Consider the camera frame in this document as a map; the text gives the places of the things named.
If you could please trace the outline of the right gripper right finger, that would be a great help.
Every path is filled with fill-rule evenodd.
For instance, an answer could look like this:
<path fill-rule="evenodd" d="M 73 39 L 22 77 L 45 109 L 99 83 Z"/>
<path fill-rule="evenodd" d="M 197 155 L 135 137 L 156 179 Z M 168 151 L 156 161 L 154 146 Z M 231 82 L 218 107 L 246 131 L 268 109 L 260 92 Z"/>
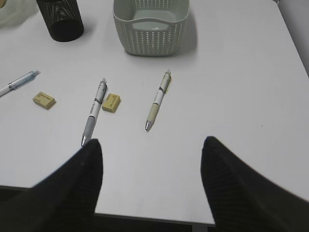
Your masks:
<path fill-rule="evenodd" d="M 220 232 L 307 232 L 309 202 L 259 174 L 208 136 L 201 179 Z"/>

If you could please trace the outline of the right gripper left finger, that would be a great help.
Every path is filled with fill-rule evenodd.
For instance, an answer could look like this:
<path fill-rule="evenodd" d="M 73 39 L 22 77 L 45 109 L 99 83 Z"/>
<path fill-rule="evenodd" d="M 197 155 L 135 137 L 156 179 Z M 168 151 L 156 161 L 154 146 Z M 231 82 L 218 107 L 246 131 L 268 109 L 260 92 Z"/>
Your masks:
<path fill-rule="evenodd" d="M 101 145 L 92 139 L 34 187 L 0 205 L 2 232 L 89 232 L 103 179 Z"/>

